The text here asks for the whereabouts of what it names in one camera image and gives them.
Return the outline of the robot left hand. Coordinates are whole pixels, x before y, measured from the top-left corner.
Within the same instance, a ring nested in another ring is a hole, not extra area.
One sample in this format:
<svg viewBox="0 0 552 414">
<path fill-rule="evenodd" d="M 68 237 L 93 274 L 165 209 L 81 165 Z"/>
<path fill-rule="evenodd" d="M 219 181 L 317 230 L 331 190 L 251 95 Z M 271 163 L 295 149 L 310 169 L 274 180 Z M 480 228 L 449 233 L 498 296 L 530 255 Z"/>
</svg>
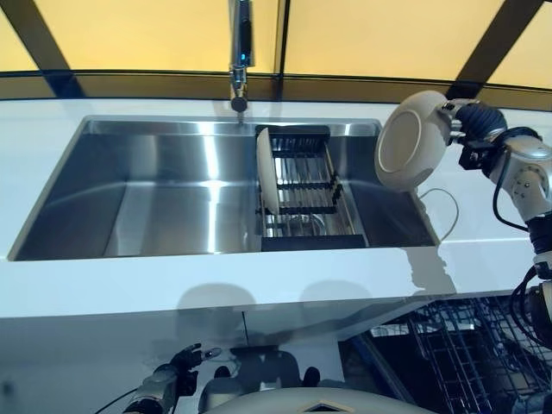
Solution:
<svg viewBox="0 0 552 414">
<path fill-rule="evenodd" d="M 222 349 L 219 347 L 202 349 L 201 343 L 194 343 L 174 355 L 170 364 L 179 371 L 191 371 L 194 367 L 201 365 L 203 361 L 216 358 L 221 353 Z"/>
</svg>

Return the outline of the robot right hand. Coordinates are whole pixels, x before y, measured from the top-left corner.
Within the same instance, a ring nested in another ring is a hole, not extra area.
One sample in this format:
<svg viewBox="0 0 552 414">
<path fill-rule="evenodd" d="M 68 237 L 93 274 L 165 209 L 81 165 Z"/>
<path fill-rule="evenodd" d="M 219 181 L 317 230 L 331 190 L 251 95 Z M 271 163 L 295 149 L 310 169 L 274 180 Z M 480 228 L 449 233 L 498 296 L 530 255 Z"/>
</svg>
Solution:
<svg viewBox="0 0 552 414">
<path fill-rule="evenodd" d="M 507 129 L 503 113 L 477 99 L 455 98 L 437 105 L 436 109 L 460 124 L 450 140 L 461 145 L 470 141 L 493 141 Z"/>
</svg>

